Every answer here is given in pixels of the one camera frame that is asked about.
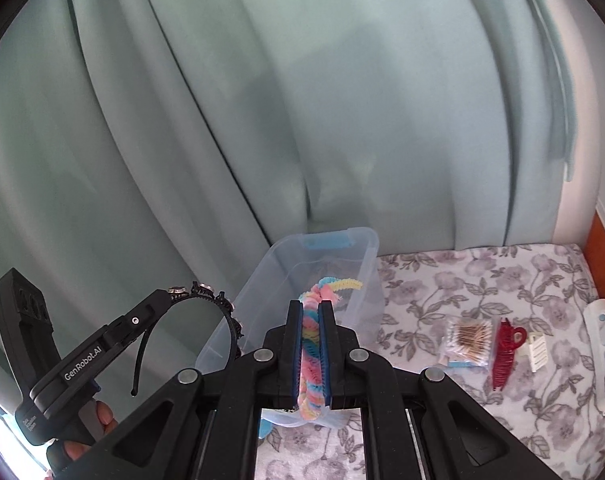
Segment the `left human hand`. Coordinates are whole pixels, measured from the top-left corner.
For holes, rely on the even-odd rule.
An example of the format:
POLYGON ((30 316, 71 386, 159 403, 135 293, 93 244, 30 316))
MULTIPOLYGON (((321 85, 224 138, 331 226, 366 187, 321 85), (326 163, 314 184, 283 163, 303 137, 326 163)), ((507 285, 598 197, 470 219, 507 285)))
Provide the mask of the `left human hand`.
POLYGON ((89 424, 91 444, 66 441, 64 449, 67 456, 74 462, 89 451, 95 442, 100 441, 105 434, 109 434, 117 426, 117 420, 112 409, 102 401, 91 401, 80 411, 82 422, 89 424))

